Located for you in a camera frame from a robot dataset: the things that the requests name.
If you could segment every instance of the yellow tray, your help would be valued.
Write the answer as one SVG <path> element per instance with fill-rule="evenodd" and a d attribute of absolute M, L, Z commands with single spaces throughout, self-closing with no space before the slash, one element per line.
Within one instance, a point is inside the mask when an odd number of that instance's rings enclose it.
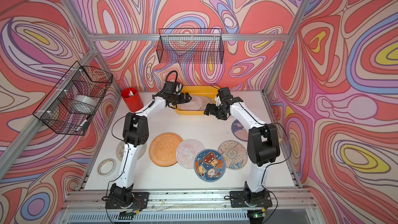
<path fill-rule="evenodd" d="M 189 93 L 189 95 L 206 96 L 214 100 L 217 95 L 217 89 L 211 86 L 184 86 L 182 93 Z M 177 113 L 180 115 L 203 115 L 203 111 L 183 111 L 177 105 Z"/>

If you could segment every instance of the blue cartoon coaster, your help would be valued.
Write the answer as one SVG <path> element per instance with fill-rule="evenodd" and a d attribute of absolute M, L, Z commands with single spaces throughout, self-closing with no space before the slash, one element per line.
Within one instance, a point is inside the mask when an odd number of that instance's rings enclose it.
<path fill-rule="evenodd" d="M 206 149 L 195 158 L 195 172 L 203 181 L 214 182 L 225 173 L 225 159 L 216 150 Z"/>
<path fill-rule="evenodd" d="M 241 140 L 241 141 L 248 141 L 248 136 L 249 133 L 246 131 L 245 127 L 242 126 L 242 124 L 239 122 L 239 120 L 235 120 L 232 125 L 231 125 L 231 131 L 234 134 L 234 136 Z"/>

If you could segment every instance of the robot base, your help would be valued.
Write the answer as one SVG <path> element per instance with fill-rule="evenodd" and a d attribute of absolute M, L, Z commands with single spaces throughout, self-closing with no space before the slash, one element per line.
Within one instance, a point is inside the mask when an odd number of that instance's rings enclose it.
<path fill-rule="evenodd" d="M 264 207 L 265 209 L 272 207 L 272 201 L 271 201 L 271 197 L 269 195 L 269 192 L 265 192 L 265 198 L 262 198 L 256 206 L 252 205 L 248 205 L 246 204 L 246 199 L 245 196 L 243 194 L 243 191 L 230 191 L 229 195 L 231 196 L 231 207 L 233 208 L 246 208 L 246 207 Z"/>
<path fill-rule="evenodd" d="M 271 196 L 269 191 L 264 189 L 260 192 L 251 192 L 250 188 L 245 182 L 243 191 L 230 191 L 231 207 L 244 208 L 244 207 L 264 207 L 265 209 L 272 207 Z"/>
<path fill-rule="evenodd" d="M 105 202 L 105 207 L 106 209 L 142 210 L 147 208 L 148 195 L 149 192 L 132 192 L 132 186 L 120 188 L 114 183 Z"/>

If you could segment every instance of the round coaster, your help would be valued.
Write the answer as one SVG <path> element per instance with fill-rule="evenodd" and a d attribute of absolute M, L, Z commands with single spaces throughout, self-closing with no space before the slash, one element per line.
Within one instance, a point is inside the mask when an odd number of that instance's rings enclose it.
<path fill-rule="evenodd" d="M 181 142 L 176 150 L 177 162 L 184 168 L 193 169 L 193 162 L 198 152 L 205 146 L 196 139 L 187 139 Z"/>
<path fill-rule="evenodd" d="M 203 181 L 217 181 L 225 170 L 225 160 L 216 150 L 206 149 L 196 155 L 195 172 Z"/>
<path fill-rule="evenodd" d="M 176 149 L 182 138 L 175 133 L 166 132 L 152 140 L 149 146 L 149 157 L 159 166 L 171 166 L 177 162 Z"/>
<path fill-rule="evenodd" d="M 98 166 L 98 174 L 102 176 L 111 175 L 116 169 L 116 161 L 112 158 L 105 159 Z"/>
<path fill-rule="evenodd" d="M 249 133 L 246 131 L 245 127 L 242 126 L 242 124 L 239 122 L 239 120 L 236 119 L 232 123 L 231 130 L 237 139 L 239 139 L 241 141 L 245 141 L 245 142 L 248 141 Z"/>
<path fill-rule="evenodd" d="M 246 148 L 237 141 L 228 140 L 223 142 L 218 151 L 224 157 L 226 167 L 229 169 L 240 169 L 248 161 Z"/>
<path fill-rule="evenodd" d="M 192 95 L 192 100 L 188 103 L 179 104 L 183 111 L 197 111 L 202 107 L 202 99 L 199 96 Z"/>
<path fill-rule="evenodd" d="M 199 96 L 199 97 L 202 99 L 202 107 L 199 109 L 199 111 L 206 110 L 208 103 L 215 104 L 214 100 L 212 100 L 211 98 L 209 98 L 207 96 Z"/>
<path fill-rule="evenodd" d="M 125 145 L 125 143 L 123 141 L 120 141 L 120 143 L 116 147 L 116 157 L 117 157 L 117 159 L 119 159 L 119 161 L 123 160 L 124 145 Z M 140 159 L 140 157 L 142 157 L 142 155 L 145 153 L 146 150 L 147 150 L 147 143 L 142 145 L 140 153 L 138 154 L 138 159 Z"/>

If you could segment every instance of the orange round mat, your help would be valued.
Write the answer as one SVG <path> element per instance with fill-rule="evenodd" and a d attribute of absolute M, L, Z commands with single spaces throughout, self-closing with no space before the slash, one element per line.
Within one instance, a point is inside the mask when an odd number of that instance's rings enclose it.
<path fill-rule="evenodd" d="M 149 146 L 149 157 L 159 166 L 171 166 L 177 162 L 176 149 L 182 138 L 175 133 L 166 132 L 152 140 Z"/>

